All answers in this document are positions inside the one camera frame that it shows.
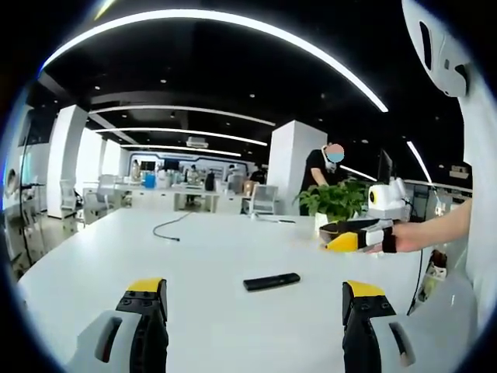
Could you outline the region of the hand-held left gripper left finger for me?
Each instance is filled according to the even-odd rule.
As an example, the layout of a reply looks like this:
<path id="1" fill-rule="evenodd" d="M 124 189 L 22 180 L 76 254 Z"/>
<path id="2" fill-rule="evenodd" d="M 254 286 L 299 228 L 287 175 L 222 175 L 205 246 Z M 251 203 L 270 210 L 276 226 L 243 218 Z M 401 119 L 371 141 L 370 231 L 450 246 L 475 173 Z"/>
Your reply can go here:
<path id="1" fill-rule="evenodd" d="M 167 281 L 135 281 L 114 310 L 96 317 L 78 335 L 77 372 L 165 372 Z"/>

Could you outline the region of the person's right hand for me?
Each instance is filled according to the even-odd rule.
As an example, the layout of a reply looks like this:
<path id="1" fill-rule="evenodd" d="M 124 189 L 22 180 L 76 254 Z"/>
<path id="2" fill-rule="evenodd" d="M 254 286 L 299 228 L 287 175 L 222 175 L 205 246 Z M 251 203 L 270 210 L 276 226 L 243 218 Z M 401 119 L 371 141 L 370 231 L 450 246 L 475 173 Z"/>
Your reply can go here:
<path id="1" fill-rule="evenodd" d="M 425 245 L 421 223 L 402 223 L 392 227 L 387 245 L 383 242 L 376 244 L 368 253 L 410 253 L 421 250 Z"/>

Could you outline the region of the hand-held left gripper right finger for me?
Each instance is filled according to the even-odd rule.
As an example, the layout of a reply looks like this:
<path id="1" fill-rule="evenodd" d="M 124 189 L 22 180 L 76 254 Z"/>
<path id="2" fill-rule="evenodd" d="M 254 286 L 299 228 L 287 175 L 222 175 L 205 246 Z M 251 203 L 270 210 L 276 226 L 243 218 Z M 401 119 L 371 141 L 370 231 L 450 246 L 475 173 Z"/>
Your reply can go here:
<path id="1" fill-rule="evenodd" d="M 343 359 L 346 372 L 413 372 L 411 319 L 395 312 L 385 293 L 359 281 L 342 283 Z"/>

